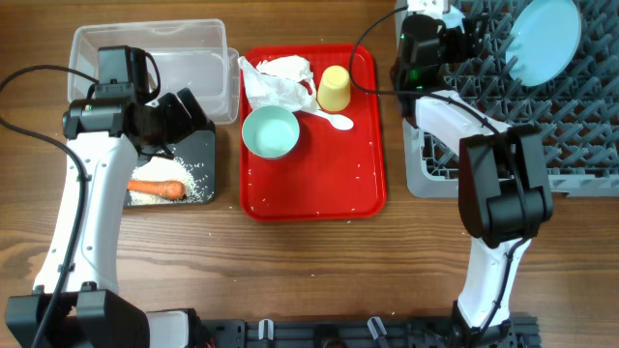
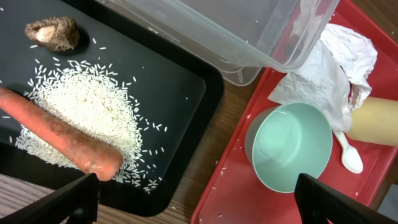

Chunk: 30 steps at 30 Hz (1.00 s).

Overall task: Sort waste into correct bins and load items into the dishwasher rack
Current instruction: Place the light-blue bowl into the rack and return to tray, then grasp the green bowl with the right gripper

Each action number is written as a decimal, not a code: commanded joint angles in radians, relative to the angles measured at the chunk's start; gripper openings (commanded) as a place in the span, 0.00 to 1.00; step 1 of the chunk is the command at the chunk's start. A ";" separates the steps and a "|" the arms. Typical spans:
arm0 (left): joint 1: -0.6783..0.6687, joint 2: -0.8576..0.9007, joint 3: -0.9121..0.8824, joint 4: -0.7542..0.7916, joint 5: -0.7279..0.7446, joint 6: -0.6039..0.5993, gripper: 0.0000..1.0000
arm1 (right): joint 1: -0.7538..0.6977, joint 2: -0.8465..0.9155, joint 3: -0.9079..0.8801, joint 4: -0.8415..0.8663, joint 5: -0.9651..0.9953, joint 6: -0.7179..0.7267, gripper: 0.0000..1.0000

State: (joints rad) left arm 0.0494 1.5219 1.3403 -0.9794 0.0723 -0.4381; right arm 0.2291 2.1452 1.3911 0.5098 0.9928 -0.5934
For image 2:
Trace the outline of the white rice pile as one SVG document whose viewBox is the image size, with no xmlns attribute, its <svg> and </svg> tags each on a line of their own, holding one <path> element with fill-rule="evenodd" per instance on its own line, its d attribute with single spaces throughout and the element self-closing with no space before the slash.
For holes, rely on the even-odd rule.
<svg viewBox="0 0 398 224">
<path fill-rule="evenodd" d="M 132 84 L 118 82 L 111 68 L 86 60 L 57 60 L 50 69 L 38 62 L 23 95 L 58 119 L 115 147 L 124 162 L 113 180 L 150 194 L 162 178 L 155 173 L 155 162 L 144 157 L 164 149 L 143 149 L 142 134 L 167 128 L 139 114 L 140 102 L 128 93 Z"/>
</svg>

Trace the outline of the brown mushroom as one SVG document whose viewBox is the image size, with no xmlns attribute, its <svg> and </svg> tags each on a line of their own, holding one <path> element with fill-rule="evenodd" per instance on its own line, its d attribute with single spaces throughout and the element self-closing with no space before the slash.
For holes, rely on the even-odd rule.
<svg viewBox="0 0 398 224">
<path fill-rule="evenodd" d="M 80 40 L 76 21 L 68 16 L 49 17 L 27 24 L 25 35 L 51 52 L 63 52 L 74 49 Z"/>
</svg>

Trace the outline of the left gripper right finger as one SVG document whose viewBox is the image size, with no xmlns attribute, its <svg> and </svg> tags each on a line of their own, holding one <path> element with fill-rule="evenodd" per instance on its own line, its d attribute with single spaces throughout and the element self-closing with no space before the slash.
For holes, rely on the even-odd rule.
<svg viewBox="0 0 398 224">
<path fill-rule="evenodd" d="M 294 197 L 303 224 L 397 224 L 305 173 L 298 176 Z"/>
</svg>

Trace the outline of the orange carrot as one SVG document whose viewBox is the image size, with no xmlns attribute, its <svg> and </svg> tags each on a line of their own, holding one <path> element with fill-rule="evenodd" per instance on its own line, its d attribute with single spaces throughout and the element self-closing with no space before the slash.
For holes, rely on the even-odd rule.
<svg viewBox="0 0 398 224">
<path fill-rule="evenodd" d="M 1 88 L 1 109 L 82 172 L 94 173 L 100 181 L 111 180 L 124 162 L 113 146 L 70 126 L 7 88 Z"/>
</svg>

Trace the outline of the white plastic spoon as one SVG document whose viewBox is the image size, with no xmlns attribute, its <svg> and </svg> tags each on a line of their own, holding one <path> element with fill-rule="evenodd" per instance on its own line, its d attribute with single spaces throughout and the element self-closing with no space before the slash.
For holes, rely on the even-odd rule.
<svg viewBox="0 0 398 224">
<path fill-rule="evenodd" d="M 344 132 L 333 131 L 333 134 L 336 136 L 342 148 L 341 162 L 343 166 L 354 174 L 362 173 L 364 169 L 363 162 L 357 149 L 348 142 Z"/>
</svg>

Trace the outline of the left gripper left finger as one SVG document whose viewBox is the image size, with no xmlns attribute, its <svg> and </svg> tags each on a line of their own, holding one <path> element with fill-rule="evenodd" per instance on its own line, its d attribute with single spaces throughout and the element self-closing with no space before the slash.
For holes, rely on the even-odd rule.
<svg viewBox="0 0 398 224">
<path fill-rule="evenodd" d="M 100 183 L 86 174 L 40 200 L 1 218 L 1 224 L 94 223 L 97 221 Z"/>
</svg>

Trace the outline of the green bowl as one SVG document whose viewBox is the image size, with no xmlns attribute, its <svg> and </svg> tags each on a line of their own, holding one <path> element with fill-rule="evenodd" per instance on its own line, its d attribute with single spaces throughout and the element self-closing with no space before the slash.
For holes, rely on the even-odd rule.
<svg viewBox="0 0 398 224">
<path fill-rule="evenodd" d="M 260 112 L 244 139 L 246 157 L 268 189 L 292 193 L 299 174 L 319 178 L 333 148 L 323 113 L 307 103 L 288 103 Z"/>
</svg>

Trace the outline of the yellow plastic cup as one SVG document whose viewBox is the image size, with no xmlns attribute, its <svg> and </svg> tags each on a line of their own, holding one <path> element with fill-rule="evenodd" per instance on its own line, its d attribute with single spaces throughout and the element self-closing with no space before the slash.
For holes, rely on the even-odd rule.
<svg viewBox="0 0 398 224">
<path fill-rule="evenodd" d="M 361 107 L 352 112 L 349 138 L 397 146 L 397 101 L 368 97 Z"/>
</svg>

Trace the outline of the white napkin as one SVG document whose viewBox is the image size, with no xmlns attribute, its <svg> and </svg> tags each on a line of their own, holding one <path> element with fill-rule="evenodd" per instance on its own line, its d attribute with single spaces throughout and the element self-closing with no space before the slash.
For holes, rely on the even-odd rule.
<svg viewBox="0 0 398 224">
<path fill-rule="evenodd" d="M 347 27 L 327 24 L 305 63 L 287 73 L 268 99 L 282 105 L 311 104 L 325 115 L 332 130 L 347 133 L 352 112 L 372 91 L 368 76 L 376 61 L 371 39 Z"/>
</svg>

